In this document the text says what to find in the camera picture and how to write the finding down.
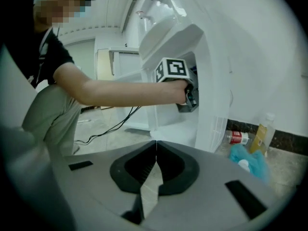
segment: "white shelf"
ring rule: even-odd
[[[159,126],[150,134],[155,140],[164,140],[195,147],[199,109],[192,113],[179,113],[179,121]]]

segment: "floor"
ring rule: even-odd
[[[118,124],[115,109],[86,111],[79,117],[76,140],[87,141],[91,135],[101,134]],[[91,144],[80,146],[76,154],[89,154],[121,148],[139,142],[151,140],[150,133],[136,129],[121,127],[118,131],[96,138]],[[222,144],[216,154],[227,157],[230,151],[229,144]],[[270,186],[277,196],[284,197],[296,190],[306,171],[308,157],[270,148],[266,161],[270,171]],[[141,197],[145,217],[151,212],[158,201],[158,187],[162,176],[156,164],[148,179],[141,188]]]

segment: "black slot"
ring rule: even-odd
[[[238,180],[225,185],[251,220],[266,211],[266,207]]]
[[[81,169],[81,168],[84,168],[84,167],[88,167],[88,166],[91,166],[91,165],[93,165],[92,162],[85,161],[85,162],[81,162],[81,163],[70,164],[69,168],[71,169],[71,171],[74,171],[74,170]]]
[[[137,225],[139,225],[144,220],[141,194],[136,196],[133,209],[131,211],[125,212],[121,217]]]

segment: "white wall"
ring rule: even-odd
[[[301,77],[307,42],[288,6],[282,0],[202,1],[229,50],[229,118],[258,124],[272,112],[276,129],[308,136],[308,80]]]
[[[86,41],[69,46],[65,46],[73,58],[75,65],[81,67],[81,71],[89,78],[95,79],[94,68],[94,44],[95,41]]]
[[[124,47],[123,34],[118,28],[109,28],[109,31],[97,34],[95,37],[95,52],[98,50],[108,49],[110,47]]]
[[[137,0],[133,11],[130,15],[127,27],[123,32],[124,41],[127,43],[128,47],[139,48],[139,33],[138,33],[138,24],[140,18],[136,14],[137,11],[140,10],[142,3],[145,0]]]

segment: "black baseboard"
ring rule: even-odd
[[[256,134],[258,126],[250,123],[228,120],[227,130]],[[308,156],[308,138],[276,130],[270,147]]]

